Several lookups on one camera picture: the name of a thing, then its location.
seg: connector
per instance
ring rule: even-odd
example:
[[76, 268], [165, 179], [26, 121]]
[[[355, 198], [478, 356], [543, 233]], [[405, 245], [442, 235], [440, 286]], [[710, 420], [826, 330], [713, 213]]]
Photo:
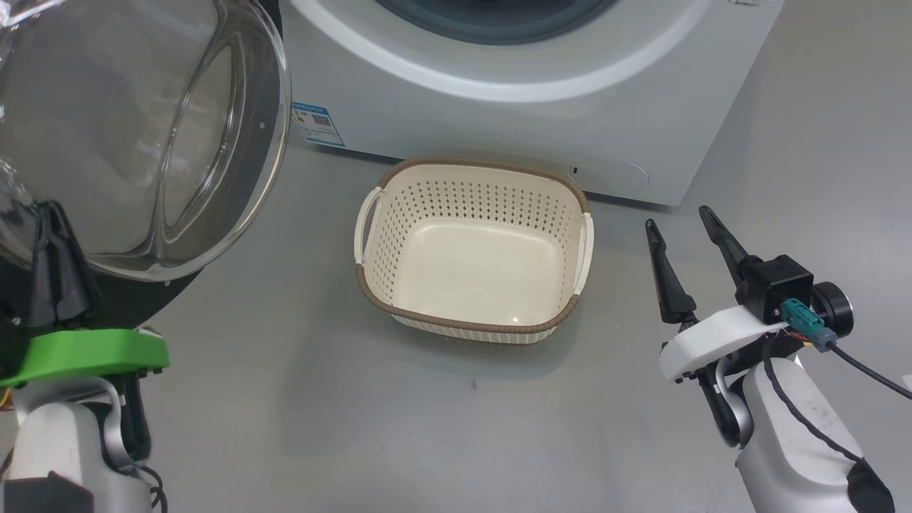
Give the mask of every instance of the connector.
[[820, 352], [827, 352], [830, 348], [826, 345], [836, 344], [838, 337], [833, 330], [824, 325], [824, 320], [814, 313], [807, 305], [795, 298], [786, 299], [780, 307], [782, 320], [795, 328]]

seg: plastic basket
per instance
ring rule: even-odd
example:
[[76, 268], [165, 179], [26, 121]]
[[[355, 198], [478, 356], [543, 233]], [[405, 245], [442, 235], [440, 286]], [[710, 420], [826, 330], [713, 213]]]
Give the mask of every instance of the plastic basket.
[[361, 206], [358, 284], [413, 328], [534, 343], [576, 306], [594, 235], [586, 197], [565, 178], [483, 162], [405, 161]]

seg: white washing machine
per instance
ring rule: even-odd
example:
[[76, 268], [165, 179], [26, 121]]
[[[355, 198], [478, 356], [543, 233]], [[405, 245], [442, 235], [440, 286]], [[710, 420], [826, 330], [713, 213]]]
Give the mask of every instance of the white washing machine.
[[311, 142], [568, 173], [678, 204], [782, 0], [291, 0]]

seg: gray floor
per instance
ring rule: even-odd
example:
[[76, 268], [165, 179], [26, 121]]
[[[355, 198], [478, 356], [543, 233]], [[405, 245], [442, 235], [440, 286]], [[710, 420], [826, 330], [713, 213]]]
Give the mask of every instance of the gray floor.
[[[678, 208], [596, 203], [580, 307], [541, 344], [445, 341], [373, 309], [351, 232], [388, 166], [296, 135], [257, 223], [154, 320], [174, 365], [144, 383], [172, 511], [747, 512], [695, 384], [662, 380], [643, 223], [701, 316], [734, 304], [697, 207], [855, 304], [844, 342], [912, 373], [912, 7], [788, 2]], [[912, 510], [912, 407], [832, 355], [808, 372]]]

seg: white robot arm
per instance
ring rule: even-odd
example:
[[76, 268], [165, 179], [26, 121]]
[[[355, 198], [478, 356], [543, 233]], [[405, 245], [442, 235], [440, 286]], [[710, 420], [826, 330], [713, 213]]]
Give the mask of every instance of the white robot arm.
[[697, 320], [658, 227], [647, 221], [662, 320], [680, 324], [659, 356], [665, 378], [698, 382], [723, 440], [740, 451], [735, 466], [758, 513], [893, 513], [889, 490], [793, 357], [814, 345], [853, 362], [835, 347], [853, 328], [848, 299], [831, 283], [814, 284], [788, 256], [764, 262], [748, 255], [708, 207], [700, 216], [728, 264], [739, 306]]

